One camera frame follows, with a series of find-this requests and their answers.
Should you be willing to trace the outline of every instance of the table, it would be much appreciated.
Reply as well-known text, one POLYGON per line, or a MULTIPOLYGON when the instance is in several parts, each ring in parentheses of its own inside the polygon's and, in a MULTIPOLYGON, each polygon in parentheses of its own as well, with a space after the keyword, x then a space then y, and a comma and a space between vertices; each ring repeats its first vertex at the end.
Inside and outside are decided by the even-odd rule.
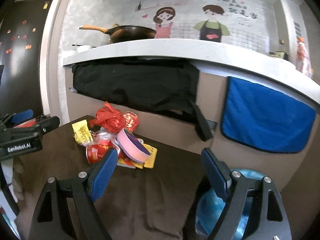
MULTIPOLYGON (((93 118, 87 115, 72 123, 83 119, 93 118)), ((72 137, 72 123, 44 135, 42 151, 21 157, 25 200, 18 203, 16 224, 22 239, 28 238, 33 211, 47 178, 73 178, 90 167, 85 148, 72 137)), ((200 155, 141 138, 158 149, 154 168, 117 166, 95 207, 113 240, 182 239, 183 225, 204 175, 200 155)), ((78 239, 85 239, 72 199, 68 206, 78 239)))

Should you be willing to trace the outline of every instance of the black pan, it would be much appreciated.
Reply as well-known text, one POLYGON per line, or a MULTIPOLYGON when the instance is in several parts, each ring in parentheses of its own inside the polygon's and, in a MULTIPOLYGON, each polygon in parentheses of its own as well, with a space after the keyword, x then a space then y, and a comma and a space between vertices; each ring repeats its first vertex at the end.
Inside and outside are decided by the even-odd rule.
POLYGON ((147 27, 114 24, 113 28, 107 29, 93 25, 81 25, 80 30, 97 30, 104 34, 110 35, 110 43, 122 41, 134 41, 153 39, 156 36, 156 31, 147 27))

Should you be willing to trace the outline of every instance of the screw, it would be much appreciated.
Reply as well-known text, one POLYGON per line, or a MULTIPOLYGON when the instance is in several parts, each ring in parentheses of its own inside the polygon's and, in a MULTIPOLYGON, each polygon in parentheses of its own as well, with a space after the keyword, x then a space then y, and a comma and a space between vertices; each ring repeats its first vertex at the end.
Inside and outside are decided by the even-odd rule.
POLYGON ((264 177, 264 181, 266 182, 266 183, 271 183, 271 179, 269 178, 269 177, 264 177))
POLYGON ((54 180, 55 180, 54 177, 50 177, 50 178, 48 179, 48 182, 49 182, 49 183, 52 183, 52 182, 54 182, 54 180))
POLYGON ((232 176, 236 177, 236 178, 240 178, 241 173, 239 171, 233 171, 232 172, 232 176))
POLYGON ((85 171, 81 171, 78 176, 79 178, 84 178, 87 176, 87 173, 85 171))

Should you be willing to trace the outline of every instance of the cartoon girl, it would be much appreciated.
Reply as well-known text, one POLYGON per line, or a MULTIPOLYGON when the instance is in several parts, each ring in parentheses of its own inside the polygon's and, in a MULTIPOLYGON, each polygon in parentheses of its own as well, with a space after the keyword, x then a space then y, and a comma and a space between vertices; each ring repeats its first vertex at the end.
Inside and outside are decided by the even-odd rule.
POLYGON ((156 23, 157 34, 155 38, 170 38, 173 22, 171 21, 176 15, 176 11, 172 7, 162 7, 153 17, 156 23))
POLYGON ((230 35, 228 28, 218 22, 224 10, 218 5, 208 4, 202 8, 208 20, 196 24, 193 28, 200 31, 200 40, 221 42, 222 36, 230 35))

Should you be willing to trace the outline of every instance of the door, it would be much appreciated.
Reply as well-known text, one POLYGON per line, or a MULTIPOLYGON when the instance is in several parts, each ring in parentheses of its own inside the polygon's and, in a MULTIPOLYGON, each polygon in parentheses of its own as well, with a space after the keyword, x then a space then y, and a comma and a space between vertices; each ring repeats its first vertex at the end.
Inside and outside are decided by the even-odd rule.
POLYGON ((45 20, 52 0, 13 4, 0 27, 0 116, 32 109, 43 114, 39 58, 45 20))

